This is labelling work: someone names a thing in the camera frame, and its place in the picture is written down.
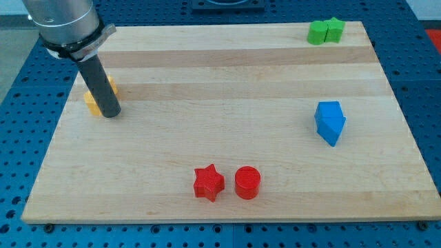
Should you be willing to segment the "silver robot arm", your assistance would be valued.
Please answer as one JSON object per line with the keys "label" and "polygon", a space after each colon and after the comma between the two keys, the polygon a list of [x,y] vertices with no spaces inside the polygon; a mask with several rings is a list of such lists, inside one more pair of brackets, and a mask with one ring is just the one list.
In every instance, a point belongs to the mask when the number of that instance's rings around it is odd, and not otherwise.
{"label": "silver robot arm", "polygon": [[105,25],[92,0],[23,0],[29,18],[50,54],[86,61],[116,32]]}

